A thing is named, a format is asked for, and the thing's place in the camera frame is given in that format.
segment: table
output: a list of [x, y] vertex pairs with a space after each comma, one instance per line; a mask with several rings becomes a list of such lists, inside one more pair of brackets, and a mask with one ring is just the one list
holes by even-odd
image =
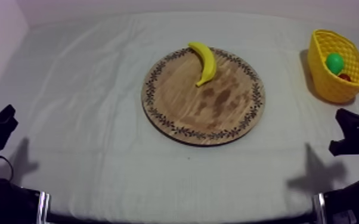
[[[78, 218], [236, 222], [296, 216], [311, 196], [359, 180], [359, 156], [334, 158], [335, 111], [312, 93], [311, 32], [331, 29], [359, 49], [359, 30], [237, 13], [148, 13], [32, 29], [0, 80], [0, 110], [20, 122], [2, 155], [14, 182], [52, 195]], [[265, 85], [259, 123], [214, 148], [163, 136], [142, 111], [150, 67], [190, 41], [230, 51]]]

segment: round wooden tray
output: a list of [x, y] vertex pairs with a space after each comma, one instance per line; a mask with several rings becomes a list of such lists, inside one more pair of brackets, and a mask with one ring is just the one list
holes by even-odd
[[217, 72], [196, 87], [202, 61], [184, 48], [158, 61], [147, 74], [142, 105], [154, 126], [191, 145], [219, 145], [245, 135], [260, 119], [265, 93], [248, 63], [227, 51], [211, 48]]

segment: yellow basket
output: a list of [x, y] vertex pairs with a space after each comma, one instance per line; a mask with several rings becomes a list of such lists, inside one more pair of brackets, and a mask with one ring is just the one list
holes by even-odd
[[[345, 66], [341, 73], [347, 74], [352, 82], [341, 79], [327, 68], [327, 56], [333, 52], [342, 56]], [[329, 30], [313, 31], [308, 63], [316, 91], [324, 99], [343, 103], [359, 93], [359, 52], [347, 38]]]

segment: green egg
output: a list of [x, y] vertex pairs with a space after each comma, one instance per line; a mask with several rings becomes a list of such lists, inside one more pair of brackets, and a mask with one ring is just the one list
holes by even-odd
[[327, 56], [326, 65], [332, 73], [337, 75], [343, 69], [343, 59], [338, 53], [331, 53]]

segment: banana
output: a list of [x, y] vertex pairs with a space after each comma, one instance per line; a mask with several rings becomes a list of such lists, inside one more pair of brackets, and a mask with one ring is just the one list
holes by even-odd
[[196, 83], [196, 86], [199, 87], [206, 82], [213, 79], [216, 75], [216, 59], [214, 59], [213, 52], [208, 46], [200, 42], [190, 42], [188, 46], [196, 51], [203, 60], [203, 71], [200, 81]]

